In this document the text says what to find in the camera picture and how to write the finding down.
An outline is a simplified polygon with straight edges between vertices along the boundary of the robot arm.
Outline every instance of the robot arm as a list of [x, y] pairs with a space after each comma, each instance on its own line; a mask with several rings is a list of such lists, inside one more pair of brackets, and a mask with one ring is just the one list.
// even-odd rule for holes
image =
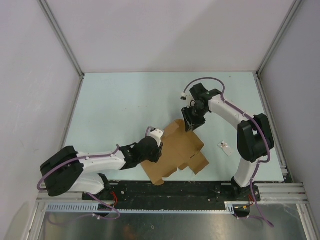
[[139, 143], [118, 147], [114, 152], [83, 153], [75, 151], [73, 146], [64, 147], [40, 167], [42, 176], [45, 176], [57, 166], [72, 161], [44, 179], [48, 195], [55, 197], [67, 191], [96, 195], [108, 183], [101, 172], [135, 168], [145, 160], [157, 163], [162, 155], [163, 134], [163, 131], [152, 128]]
[[[221, 98], [221, 92], [217, 89], [208, 91], [199, 83], [190, 89], [190, 93], [191, 96], [186, 97], [187, 107], [182, 109], [185, 130], [193, 131], [205, 124], [204, 116], [208, 112], [218, 114], [230, 123], [237, 130], [237, 149], [241, 155], [240, 164], [232, 182], [234, 181], [239, 189], [249, 186], [259, 159], [267, 155], [266, 146], [261, 135], [256, 132], [255, 125], [226, 104], [226, 101]], [[267, 116], [264, 114], [250, 116], [262, 129], [269, 149], [272, 149], [275, 144]]]

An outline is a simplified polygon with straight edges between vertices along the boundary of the work surface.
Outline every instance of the work surface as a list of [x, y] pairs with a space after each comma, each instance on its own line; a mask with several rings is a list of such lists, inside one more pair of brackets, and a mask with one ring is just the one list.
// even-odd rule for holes
[[[164, 129], [175, 119], [182, 119], [186, 101], [181, 92], [194, 79], [214, 77], [225, 84], [225, 97], [250, 114], [263, 113], [252, 72], [142, 72], [87, 73], [76, 103], [65, 146], [79, 152], [108, 152], [116, 144], [139, 142], [148, 126]], [[204, 80], [208, 90], [222, 89], [213, 80]], [[202, 153], [210, 164], [195, 175], [189, 168], [178, 170], [168, 181], [230, 181], [237, 172], [240, 155], [237, 131], [220, 116], [207, 113], [206, 123], [195, 133], [204, 142]], [[232, 149], [226, 155], [218, 146], [225, 141]], [[143, 168], [123, 171], [106, 170], [109, 180], [149, 180]], [[262, 164], [256, 181], [282, 182], [283, 175], [275, 149], [271, 161]]]

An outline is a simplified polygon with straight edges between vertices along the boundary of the white cable clip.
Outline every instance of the white cable clip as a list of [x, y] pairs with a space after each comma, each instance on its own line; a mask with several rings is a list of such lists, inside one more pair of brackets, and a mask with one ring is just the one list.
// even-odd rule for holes
[[187, 100], [187, 94], [185, 92], [181, 93], [181, 100]]
[[225, 104], [226, 103], [226, 99], [221, 95], [221, 101]]

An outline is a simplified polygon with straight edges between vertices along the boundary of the brown cardboard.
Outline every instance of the brown cardboard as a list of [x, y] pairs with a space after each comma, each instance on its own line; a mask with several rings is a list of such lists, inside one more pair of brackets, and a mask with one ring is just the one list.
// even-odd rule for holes
[[144, 161], [141, 163], [144, 171], [154, 185], [164, 183], [177, 171], [189, 167], [198, 174], [208, 164], [208, 160], [201, 153], [204, 143], [193, 132], [185, 131], [185, 121], [177, 119], [164, 129], [161, 139], [163, 142], [162, 156], [157, 163]]

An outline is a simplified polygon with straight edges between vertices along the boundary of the red wire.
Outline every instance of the red wire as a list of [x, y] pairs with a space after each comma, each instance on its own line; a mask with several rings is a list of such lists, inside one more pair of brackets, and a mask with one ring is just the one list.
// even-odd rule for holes
[[118, 203], [118, 197], [114, 191], [112, 191], [111, 194], [113, 195], [113, 201], [115, 201], [115, 203], [113, 204], [113, 206], [115, 207]]
[[253, 197], [249, 194], [248, 195], [249, 196], [249, 201], [250, 202], [252, 202], [251, 204], [250, 204], [250, 206], [252, 206], [255, 202], [254, 202], [254, 199], [253, 199]]

